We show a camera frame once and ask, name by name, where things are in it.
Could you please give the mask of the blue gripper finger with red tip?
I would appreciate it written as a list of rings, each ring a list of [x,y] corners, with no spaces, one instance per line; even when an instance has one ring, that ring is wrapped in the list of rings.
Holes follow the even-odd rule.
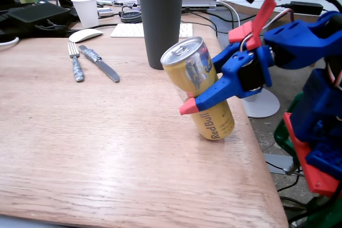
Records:
[[[245,57],[243,52],[239,58],[240,68],[248,62],[248,57]],[[245,98],[261,92],[261,88],[257,91],[244,91],[240,79],[237,74],[223,74],[221,78],[210,86],[207,90],[195,98],[188,99],[180,108],[181,115],[193,114],[205,111],[230,97],[237,96]]]
[[[217,73],[237,74],[240,68],[239,58],[241,57],[239,47],[240,43],[230,43],[221,53],[212,59]]]

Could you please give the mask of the blue gripper body black motor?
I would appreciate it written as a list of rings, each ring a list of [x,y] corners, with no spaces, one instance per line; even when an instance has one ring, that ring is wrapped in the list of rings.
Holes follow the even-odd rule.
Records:
[[[252,51],[244,51],[248,62],[238,71],[244,91],[257,91],[263,86],[271,87],[269,68],[274,65],[274,54],[268,45],[260,46]]]

